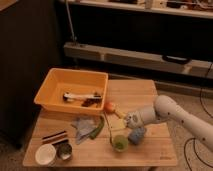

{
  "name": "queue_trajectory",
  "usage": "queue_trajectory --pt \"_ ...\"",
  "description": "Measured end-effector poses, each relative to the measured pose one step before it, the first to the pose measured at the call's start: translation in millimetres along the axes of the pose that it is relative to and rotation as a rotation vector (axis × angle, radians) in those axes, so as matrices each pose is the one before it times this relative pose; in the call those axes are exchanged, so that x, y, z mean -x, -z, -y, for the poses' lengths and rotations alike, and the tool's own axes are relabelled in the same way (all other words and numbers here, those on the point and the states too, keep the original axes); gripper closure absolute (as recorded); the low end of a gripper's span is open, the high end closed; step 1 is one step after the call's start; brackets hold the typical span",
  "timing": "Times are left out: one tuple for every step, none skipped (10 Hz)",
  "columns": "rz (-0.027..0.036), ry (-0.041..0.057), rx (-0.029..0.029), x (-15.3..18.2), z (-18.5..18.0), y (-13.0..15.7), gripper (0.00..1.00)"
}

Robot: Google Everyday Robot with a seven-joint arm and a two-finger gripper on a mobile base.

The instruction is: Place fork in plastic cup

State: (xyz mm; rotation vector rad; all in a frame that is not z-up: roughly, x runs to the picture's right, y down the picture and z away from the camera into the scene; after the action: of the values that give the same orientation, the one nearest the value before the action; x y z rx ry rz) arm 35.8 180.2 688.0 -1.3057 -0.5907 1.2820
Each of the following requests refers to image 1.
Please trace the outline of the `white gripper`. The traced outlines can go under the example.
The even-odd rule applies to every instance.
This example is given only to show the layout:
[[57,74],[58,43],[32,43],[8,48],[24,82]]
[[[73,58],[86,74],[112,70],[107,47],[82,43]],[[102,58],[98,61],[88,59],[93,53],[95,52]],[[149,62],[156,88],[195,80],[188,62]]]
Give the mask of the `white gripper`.
[[138,128],[142,125],[141,118],[136,113],[128,113],[126,115],[125,113],[118,110],[116,110],[115,113],[119,118],[124,118],[125,121],[123,119],[113,121],[111,125],[112,131],[125,129],[126,124],[131,129]]

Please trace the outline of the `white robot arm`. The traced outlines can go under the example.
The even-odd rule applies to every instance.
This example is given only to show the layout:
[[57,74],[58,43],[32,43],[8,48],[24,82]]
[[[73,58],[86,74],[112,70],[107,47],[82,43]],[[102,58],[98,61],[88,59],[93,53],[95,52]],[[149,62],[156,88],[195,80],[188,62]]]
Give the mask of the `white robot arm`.
[[127,113],[117,112],[117,115],[129,128],[174,120],[213,152],[213,125],[187,112],[169,96],[159,95],[152,105]]

